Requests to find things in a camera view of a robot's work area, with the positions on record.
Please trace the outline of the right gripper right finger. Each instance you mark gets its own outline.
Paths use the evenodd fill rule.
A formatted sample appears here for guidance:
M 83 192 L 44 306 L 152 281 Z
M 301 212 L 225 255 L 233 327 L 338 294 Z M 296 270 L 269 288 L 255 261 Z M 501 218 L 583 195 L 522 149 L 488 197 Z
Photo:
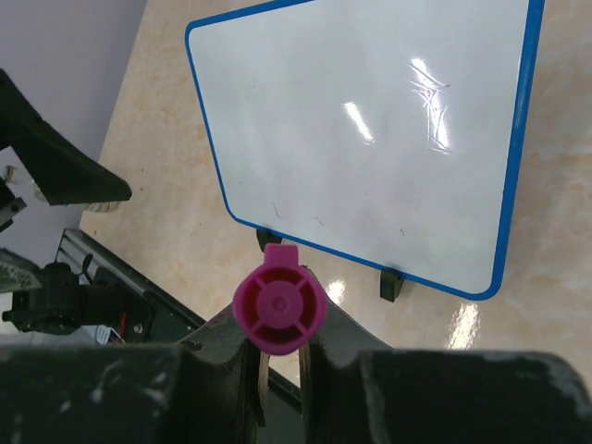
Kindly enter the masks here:
M 309 443 L 587 443 L 591 399 L 562 358 L 401 350 L 331 305 L 300 351 Z

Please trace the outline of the white marker pink cap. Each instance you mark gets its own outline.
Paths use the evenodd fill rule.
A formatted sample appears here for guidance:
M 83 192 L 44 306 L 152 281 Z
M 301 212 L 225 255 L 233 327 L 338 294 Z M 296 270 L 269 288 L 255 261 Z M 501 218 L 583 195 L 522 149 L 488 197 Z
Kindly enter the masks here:
M 232 311 L 262 352 L 283 356 L 300 349 L 324 324 L 327 294 L 299 262 L 295 245 L 268 244 L 264 261 L 235 291 Z

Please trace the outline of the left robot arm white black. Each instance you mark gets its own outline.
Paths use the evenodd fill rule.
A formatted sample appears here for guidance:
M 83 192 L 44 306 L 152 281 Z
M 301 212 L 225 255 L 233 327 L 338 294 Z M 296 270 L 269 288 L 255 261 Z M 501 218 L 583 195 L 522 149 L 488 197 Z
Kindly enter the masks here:
M 125 202 L 129 184 L 83 154 L 47 123 L 6 72 L 1 74 L 1 146 L 12 149 L 25 172 L 51 206 Z M 1 251 L 1 291 L 12 293 L 2 314 L 21 332 L 67 335 L 80 327 L 105 326 L 120 342 L 143 342 L 154 319 L 153 306 L 111 271 L 80 271 L 54 261 L 43 267 Z

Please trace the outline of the blue framed whiteboard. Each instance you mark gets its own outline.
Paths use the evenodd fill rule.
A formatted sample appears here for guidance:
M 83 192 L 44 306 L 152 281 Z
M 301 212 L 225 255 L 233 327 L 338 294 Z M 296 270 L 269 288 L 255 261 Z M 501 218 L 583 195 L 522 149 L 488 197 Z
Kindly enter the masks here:
M 545 5 L 270 1 L 185 30 L 224 205 L 471 301 L 503 281 Z

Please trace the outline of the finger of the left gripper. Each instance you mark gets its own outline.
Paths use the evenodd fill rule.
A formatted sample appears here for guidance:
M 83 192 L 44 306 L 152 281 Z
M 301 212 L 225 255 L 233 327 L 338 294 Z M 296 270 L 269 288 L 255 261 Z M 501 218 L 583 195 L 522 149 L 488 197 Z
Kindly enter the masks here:
M 122 178 L 76 148 L 47 123 L 1 72 L 1 147 L 10 147 L 51 205 L 125 202 Z

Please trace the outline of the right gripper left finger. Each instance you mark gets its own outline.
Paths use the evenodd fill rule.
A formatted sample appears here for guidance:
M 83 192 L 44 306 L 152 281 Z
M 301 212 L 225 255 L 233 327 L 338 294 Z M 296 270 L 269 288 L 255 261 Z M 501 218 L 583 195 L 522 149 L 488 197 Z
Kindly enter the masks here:
M 265 356 L 224 312 L 183 341 L 1 350 L 5 443 L 254 443 Z

